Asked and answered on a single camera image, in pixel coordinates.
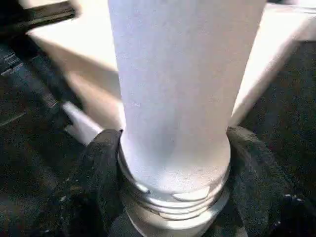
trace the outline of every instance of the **black surface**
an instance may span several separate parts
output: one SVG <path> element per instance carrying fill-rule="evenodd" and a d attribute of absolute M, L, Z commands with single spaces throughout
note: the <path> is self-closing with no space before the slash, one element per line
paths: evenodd
<path fill-rule="evenodd" d="M 302 42 L 241 126 L 266 143 L 292 184 L 316 200 L 316 42 Z"/>

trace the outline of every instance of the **metal threads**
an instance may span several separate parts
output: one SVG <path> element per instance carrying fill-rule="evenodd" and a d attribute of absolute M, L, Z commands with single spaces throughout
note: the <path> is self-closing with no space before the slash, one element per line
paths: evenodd
<path fill-rule="evenodd" d="M 229 169 L 212 190 L 205 188 L 192 193 L 171 195 L 139 185 L 128 172 L 121 153 L 118 162 L 125 177 L 121 190 L 122 201 L 131 222 L 145 237 L 200 236 L 225 206 L 229 197 L 224 188 Z"/>

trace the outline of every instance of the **white cylinder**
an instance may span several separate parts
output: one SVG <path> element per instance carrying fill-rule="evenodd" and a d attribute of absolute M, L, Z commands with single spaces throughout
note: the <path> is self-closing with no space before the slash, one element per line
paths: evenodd
<path fill-rule="evenodd" d="M 265 0 L 109 0 L 133 178 L 176 194 L 226 173 L 228 121 Z"/>

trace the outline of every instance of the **white pipe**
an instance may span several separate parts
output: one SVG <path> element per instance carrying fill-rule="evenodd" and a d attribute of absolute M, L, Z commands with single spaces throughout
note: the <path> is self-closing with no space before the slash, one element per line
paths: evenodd
<path fill-rule="evenodd" d="M 133 178 L 186 193 L 218 184 L 226 129 L 265 0 L 109 0 Z"/>

